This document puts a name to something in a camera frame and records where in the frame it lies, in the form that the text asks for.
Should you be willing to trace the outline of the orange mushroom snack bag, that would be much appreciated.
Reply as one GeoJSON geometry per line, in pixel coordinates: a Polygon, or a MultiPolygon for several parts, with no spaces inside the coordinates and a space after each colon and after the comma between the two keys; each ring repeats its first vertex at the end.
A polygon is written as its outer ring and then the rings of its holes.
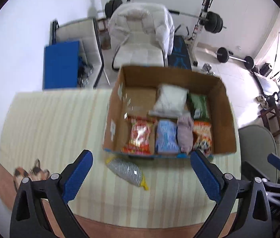
{"type": "Polygon", "coordinates": [[[212,125],[195,120],[193,126],[193,150],[201,150],[205,155],[212,153],[212,125]]]}

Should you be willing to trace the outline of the striped cream table mat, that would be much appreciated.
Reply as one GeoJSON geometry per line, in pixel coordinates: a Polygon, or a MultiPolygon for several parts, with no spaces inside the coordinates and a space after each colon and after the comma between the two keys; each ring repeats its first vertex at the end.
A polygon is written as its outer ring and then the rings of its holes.
{"type": "Polygon", "coordinates": [[[137,160],[148,190],[131,185],[106,166],[103,150],[111,91],[18,93],[8,110],[0,141],[0,198],[12,208],[15,170],[35,161],[61,172],[88,149],[93,166],[72,212],[90,237],[193,237],[214,207],[188,159],[137,160]]]}

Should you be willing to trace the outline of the black dumbbell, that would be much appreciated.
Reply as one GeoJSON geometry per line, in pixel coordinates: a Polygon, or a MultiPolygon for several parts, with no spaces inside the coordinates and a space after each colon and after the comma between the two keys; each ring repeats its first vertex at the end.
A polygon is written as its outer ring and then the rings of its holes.
{"type": "Polygon", "coordinates": [[[230,59],[243,62],[244,66],[248,70],[251,70],[255,66],[254,60],[251,56],[246,56],[245,58],[241,59],[231,55],[231,53],[224,47],[220,47],[216,51],[216,57],[220,63],[227,63],[230,59]]]}

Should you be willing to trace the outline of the weight bench barbell rack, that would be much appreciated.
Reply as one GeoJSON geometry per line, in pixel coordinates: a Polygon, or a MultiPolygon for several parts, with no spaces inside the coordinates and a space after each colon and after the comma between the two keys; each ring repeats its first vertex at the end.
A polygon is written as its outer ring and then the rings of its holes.
{"type": "MultiPolygon", "coordinates": [[[[209,11],[209,7],[213,0],[203,0],[202,9],[199,16],[197,16],[197,23],[195,24],[193,32],[188,33],[188,38],[176,35],[178,30],[175,27],[175,36],[173,40],[173,50],[171,55],[167,57],[165,67],[177,67],[182,69],[191,69],[197,66],[194,51],[198,44],[198,35],[203,31],[217,34],[223,29],[223,20],[215,12],[209,11]]],[[[122,0],[110,0],[105,4],[105,16],[110,20],[113,12],[124,4],[122,0]]],[[[169,10],[171,16],[174,14],[181,14],[179,11],[169,10]]]]}

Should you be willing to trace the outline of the light blue tissue pack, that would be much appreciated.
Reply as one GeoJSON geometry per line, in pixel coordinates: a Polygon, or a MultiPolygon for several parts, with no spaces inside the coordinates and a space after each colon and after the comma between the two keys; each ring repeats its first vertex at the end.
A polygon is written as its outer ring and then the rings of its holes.
{"type": "Polygon", "coordinates": [[[180,153],[176,140],[177,126],[174,122],[161,119],[156,128],[155,152],[157,154],[175,155],[180,153]]]}

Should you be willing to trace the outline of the silver scrubber with yellow sponge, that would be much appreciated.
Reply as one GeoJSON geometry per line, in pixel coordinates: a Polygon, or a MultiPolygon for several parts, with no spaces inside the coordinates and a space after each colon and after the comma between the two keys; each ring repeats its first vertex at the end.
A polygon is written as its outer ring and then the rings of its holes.
{"type": "Polygon", "coordinates": [[[142,187],[146,191],[149,190],[145,176],[136,164],[120,157],[110,157],[105,164],[110,171],[128,183],[142,187]]]}

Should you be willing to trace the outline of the red floral snack bag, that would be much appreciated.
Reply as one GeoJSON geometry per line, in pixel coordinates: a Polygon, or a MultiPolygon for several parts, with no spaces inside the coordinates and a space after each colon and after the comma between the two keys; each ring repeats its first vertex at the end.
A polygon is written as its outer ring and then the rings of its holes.
{"type": "Polygon", "coordinates": [[[122,152],[135,155],[151,155],[150,135],[157,119],[128,115],[127,122],[130,124],[130,135],[128,142],[122,148],[122,152]]]}

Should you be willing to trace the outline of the white soft pillow pack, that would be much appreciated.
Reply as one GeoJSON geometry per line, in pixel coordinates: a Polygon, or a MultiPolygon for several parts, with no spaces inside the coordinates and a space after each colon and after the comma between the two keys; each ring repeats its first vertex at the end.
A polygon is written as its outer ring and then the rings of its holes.
{"type": "Polygon", "coordinates": [[[176,85],[161,84],[158,87],[157,100],[148,115],[173,119],[180,117],[186,113],[185,104],[188,93],[188,89],[176,85]]]}

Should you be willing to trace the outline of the grey round chair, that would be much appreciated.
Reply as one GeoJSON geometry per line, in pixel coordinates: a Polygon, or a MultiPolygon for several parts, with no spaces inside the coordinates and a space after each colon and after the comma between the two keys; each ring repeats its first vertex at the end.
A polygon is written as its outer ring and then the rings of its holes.
{"type": "Polygon", "coordinates": [[[272,133],[259,125],[248,125],[238,130],[241,162],[247,161],[261,171],[267,179],[276,182],[278,172],[268,163],[270,154],[277,154],[277,147],[272,133]]]}

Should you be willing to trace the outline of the green noodle snack bag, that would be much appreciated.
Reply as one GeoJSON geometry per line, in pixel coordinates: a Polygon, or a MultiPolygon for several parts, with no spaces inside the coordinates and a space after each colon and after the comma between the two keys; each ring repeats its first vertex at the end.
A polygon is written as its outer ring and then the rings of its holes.
{"type": "Polygon", "coordinates": [[[187,106],[193,119],[210,121],[207,96],[189,93],[187,95],[187,106]]]}

